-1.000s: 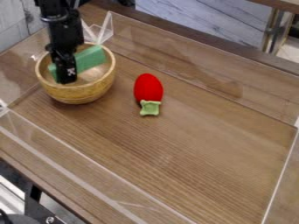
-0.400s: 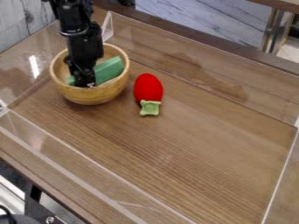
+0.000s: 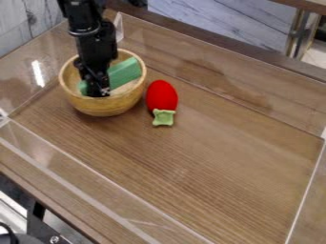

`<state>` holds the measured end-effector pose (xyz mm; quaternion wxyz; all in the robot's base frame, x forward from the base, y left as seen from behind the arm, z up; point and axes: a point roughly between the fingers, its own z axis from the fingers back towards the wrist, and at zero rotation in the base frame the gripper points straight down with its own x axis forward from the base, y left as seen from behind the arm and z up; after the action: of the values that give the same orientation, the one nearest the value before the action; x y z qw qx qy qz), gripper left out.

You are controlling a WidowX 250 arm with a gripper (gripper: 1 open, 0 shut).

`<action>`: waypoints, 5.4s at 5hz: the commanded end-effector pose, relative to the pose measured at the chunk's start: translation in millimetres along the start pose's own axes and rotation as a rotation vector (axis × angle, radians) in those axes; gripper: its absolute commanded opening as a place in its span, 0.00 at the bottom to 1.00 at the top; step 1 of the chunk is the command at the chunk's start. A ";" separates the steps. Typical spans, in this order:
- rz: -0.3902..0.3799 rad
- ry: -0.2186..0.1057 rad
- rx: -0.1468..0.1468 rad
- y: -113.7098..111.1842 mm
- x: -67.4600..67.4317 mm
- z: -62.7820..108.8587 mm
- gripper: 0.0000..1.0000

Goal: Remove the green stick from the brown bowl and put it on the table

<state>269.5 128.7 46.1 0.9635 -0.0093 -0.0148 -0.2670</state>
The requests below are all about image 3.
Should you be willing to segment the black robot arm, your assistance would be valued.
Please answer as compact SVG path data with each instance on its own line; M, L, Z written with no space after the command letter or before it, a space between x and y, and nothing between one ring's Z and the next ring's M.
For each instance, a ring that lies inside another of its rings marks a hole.
M74 39L77 58L73 66L86 83L85 94L104 97L110 93L108 68L117 58L116 28L101 16L104 2L96 0L57 0L68 20L68 34Z

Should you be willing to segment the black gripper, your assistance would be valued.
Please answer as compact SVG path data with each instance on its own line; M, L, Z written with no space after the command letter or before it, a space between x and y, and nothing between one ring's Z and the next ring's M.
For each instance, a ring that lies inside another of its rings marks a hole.
M86 95L109 95L110 85L106 69L117 58L116 28L106 19L76 19L72 22L77 59L73 61L81 76L85 76Z

